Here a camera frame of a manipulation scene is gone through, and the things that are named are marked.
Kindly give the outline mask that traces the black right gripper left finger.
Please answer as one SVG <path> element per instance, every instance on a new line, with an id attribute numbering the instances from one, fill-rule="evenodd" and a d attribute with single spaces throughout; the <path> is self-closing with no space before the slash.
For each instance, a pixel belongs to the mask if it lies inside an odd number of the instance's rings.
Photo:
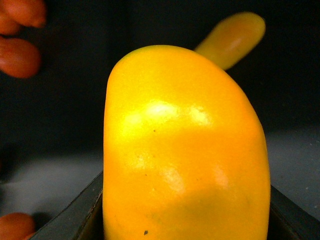
<path id="1" fill-rule="evenodd" d="M 40 228 L 32 240 L 102 240 L 103 173 L 55 218 Z"/>

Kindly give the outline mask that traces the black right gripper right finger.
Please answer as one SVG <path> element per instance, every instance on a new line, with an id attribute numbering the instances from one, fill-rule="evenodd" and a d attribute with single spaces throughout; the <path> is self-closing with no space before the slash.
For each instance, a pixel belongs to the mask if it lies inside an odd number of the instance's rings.
<path id="1" fill-rule="evenodd" d="M 271 187 L 268 240 L 320 240 L 320 221 Z"/>

